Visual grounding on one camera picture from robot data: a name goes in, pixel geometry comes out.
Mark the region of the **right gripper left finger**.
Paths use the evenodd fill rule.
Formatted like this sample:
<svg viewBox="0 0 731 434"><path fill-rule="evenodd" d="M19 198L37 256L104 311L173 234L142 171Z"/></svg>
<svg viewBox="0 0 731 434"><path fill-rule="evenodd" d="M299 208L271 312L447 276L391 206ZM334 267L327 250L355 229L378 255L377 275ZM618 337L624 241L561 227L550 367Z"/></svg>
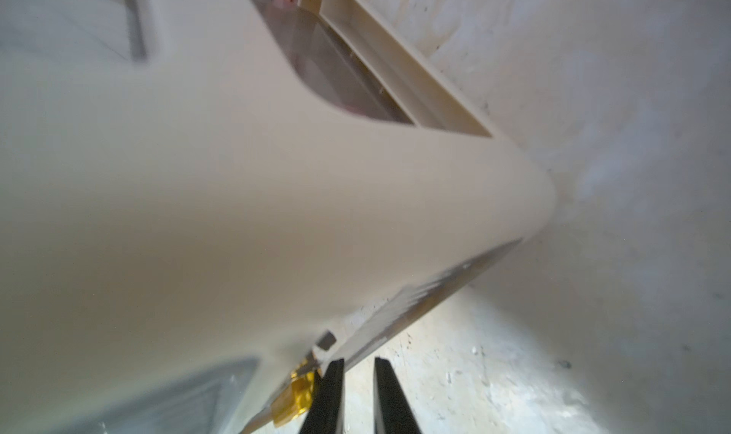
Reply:
<svg viewBox="0 0 731 434"><path fill-rule="evenodd" d="M300 434L343 434L345 416L345 360L329 364Z"/></svg>

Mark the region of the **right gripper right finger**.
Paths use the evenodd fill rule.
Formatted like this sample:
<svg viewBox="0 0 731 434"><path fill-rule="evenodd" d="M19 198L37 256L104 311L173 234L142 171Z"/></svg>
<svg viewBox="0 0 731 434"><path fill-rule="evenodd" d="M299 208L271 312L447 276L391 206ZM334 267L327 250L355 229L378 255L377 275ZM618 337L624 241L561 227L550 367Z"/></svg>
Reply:
<svg viewBox="0 0 731 434"><path fill-rule="evenodd" d="M375 434L421 434L395 371L387 359L377 357L373 369Z"/></svg>

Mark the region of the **transparent drawer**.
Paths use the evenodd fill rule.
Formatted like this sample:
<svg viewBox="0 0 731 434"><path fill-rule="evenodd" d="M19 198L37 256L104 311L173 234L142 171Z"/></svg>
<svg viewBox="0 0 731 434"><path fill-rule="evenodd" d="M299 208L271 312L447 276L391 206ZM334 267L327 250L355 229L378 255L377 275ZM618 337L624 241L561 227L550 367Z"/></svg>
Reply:
<svg viewBox="0 0 731 434"><path fill-rule="evenodd" d="M405 287L344 341L338 341L333 333L327 332L242 431L253 433L270 422L286 424L305 414L314 402L323 370L330 362L342 360L343 371L348 372L521 243L518 239L499 245L452 266L422 285Z"/></svg>
<svg viewBox="0 0 731 434"><path fill-rule="evenodd" d="M221 365L64 428L64 433L223 433L257 371L247 358Z"/></svg>

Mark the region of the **beige drawer organizer cabinet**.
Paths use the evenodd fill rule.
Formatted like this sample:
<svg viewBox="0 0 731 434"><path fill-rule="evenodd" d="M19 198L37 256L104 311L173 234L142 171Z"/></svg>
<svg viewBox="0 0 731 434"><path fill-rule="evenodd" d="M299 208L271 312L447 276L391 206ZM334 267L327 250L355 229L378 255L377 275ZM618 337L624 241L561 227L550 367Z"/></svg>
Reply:
<svg viewBox="0 0 731 434"><path fill-rule="evenodd" d="M1 429L327 332L549 221L548 175L366 0L1 0Z"/></svg>

